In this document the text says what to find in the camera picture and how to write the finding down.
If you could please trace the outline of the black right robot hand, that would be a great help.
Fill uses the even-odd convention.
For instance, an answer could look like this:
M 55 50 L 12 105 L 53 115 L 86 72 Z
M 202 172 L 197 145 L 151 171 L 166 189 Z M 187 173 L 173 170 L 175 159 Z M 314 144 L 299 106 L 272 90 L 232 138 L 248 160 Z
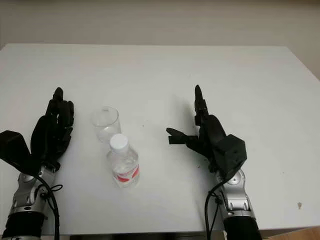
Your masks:
M 194 109 L 198 135 L 186 135 L 168 127 L 169 144 L 186 145 L 208 159 L 210 172 L 219 172 L 223 179 L 231 178 L 247 160 L 245 142 L 233 134 L 227 135 L 219 119 L 209 114 L 199 85 L 195 86 Z

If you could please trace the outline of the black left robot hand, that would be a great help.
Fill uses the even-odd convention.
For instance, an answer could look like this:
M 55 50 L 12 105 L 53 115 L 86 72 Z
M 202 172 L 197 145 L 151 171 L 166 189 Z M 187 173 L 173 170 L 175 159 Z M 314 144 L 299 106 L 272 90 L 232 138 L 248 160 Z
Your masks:
M 69 146 L 74 124 L 74 104 L 64 100 L 63 95 L 63 89 L 58 87 L 45 115 L 37 121 L 30 141 L 32 159 L 53 172 L 61 167 L 59 159 Z

